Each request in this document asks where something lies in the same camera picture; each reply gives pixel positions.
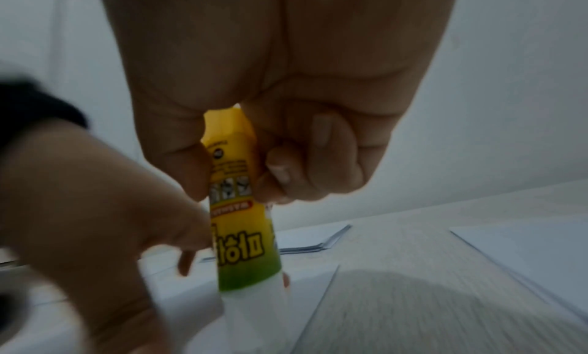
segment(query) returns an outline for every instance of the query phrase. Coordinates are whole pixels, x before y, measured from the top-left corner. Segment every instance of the glue stick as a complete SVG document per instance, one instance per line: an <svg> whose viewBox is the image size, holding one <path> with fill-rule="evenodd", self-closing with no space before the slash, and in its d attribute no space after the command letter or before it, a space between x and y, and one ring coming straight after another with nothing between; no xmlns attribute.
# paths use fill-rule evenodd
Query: glue stick
<svg viewBox="0 0 588 354"><path fill-rule="evenodd" d="M288 296L270 217L251 186L261 174L255 132L240 108L205 114L220 297L234 353L280 354L291 344Z"/></svg>

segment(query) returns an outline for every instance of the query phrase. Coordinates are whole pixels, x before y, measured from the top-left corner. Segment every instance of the wall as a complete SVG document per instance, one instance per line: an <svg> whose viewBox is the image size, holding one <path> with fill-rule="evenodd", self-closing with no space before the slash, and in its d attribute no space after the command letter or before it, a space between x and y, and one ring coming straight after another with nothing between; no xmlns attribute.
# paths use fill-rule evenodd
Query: wall
<svg viewBox="0 0 588 354"><path fill-rule="evenodd" d="M69 4L62 92L91 115L100 138L145 164L99 0ZM50 8L50 0L0 0L0 59L42 67ZM372 182L353 195L276 208L277 227L588 177L585 22L584 0L458 0Z"/></svg>

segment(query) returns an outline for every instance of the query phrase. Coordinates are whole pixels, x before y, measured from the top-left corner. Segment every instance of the black sleeve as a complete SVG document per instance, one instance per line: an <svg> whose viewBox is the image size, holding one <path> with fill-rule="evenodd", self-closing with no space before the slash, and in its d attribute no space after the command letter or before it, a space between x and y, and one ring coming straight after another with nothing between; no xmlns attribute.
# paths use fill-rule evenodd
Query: black sleeve
<svg viewBox="0 0 588 354"><path fill-rule="evenodd" d="M88 122L79 110L44 93L34 82L0 82L0 154L24 131L53 118L88 128Z"/></svg>

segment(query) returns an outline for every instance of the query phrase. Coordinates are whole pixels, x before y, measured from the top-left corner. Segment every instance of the table surface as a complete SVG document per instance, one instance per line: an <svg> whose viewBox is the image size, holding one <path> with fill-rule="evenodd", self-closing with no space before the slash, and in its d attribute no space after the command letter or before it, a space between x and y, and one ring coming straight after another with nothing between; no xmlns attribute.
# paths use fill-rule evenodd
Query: table surface
<svg viewBox="0 0 588 354"><path fill-rule="evenodd" d="M588 353L584 328L449 232L582 213L588 180L353 220L332 249L282 257L286 271L340 264L295 353ZM157 285L176 277L160 268Z"/></svg>

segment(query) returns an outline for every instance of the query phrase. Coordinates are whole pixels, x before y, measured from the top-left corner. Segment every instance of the yellow and green label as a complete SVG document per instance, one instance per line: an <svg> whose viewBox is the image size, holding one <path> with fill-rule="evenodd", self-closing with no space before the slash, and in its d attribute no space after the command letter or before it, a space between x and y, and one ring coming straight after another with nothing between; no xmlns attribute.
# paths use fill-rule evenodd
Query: yellow and green label
<svg viewBox="0 0 588 354"><path fill-rule="evenodd" d="M253 142L233 134L207 148L213 159L209 200L219 290L237 290L278 273L280 254L270 209L252 196L252 178L259 173Z"/></svg>

